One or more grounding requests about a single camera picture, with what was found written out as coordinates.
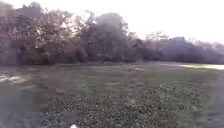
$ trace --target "lawn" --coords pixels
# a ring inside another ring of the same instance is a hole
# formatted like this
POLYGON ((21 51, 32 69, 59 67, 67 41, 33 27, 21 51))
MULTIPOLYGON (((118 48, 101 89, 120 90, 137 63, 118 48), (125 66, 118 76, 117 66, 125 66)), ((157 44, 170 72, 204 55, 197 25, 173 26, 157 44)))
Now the lawn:
POLYGON ((1 67, 0 127, 202 128, 217 72, 172 63, 1 67))

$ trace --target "sunlight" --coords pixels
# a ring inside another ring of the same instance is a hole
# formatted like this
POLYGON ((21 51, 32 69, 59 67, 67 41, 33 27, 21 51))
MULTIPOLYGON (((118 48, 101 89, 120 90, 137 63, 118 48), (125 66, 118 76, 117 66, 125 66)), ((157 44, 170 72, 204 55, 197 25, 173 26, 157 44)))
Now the sunlight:
POLYGON ((202 68, 202 69, 216 69, 216 70, 224 70, 224 65, 178 65, 181 67, 187 68, 202 68))
POLYGON ((27 78, 21 77, 21 76, 8 76, 4 74, 0 74, 0 82, 6 82, 9 81, 13 84, 19 84, 27 81, 27 78))

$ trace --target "grassy field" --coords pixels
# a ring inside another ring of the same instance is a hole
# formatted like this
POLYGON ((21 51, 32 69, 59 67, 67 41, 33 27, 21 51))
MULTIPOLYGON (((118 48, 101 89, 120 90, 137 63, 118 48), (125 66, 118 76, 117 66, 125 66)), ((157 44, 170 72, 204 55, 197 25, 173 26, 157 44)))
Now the grassy field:
POLYGON ((205 127, 221 72, 173 63, 0 69, 3 128, 205 127))

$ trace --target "tree line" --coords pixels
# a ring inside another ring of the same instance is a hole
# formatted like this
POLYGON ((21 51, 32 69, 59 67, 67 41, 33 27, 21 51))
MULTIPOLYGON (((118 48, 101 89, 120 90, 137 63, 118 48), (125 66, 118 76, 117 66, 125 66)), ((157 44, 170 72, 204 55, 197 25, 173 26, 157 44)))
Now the tree line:
POLYGON ((141 39, 129 31, 117 13, 86 14, 49 11, 34 2, 15 9, 0 2, 0 64, 224 63, 224 46, 220 43, 169 38, 162 32, 141 39))

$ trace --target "sky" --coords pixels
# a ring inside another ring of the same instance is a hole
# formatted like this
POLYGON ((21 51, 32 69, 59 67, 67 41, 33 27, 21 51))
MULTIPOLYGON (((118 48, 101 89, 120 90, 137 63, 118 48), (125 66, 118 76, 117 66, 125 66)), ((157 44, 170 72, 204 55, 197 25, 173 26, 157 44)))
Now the sky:
POLYGON ((224 43, 222 0, 5 0, 21 7, 38 2, 43 7, 81 13, 116 12, 140 36, 162 31, 170 37, 185 36, 224 43))

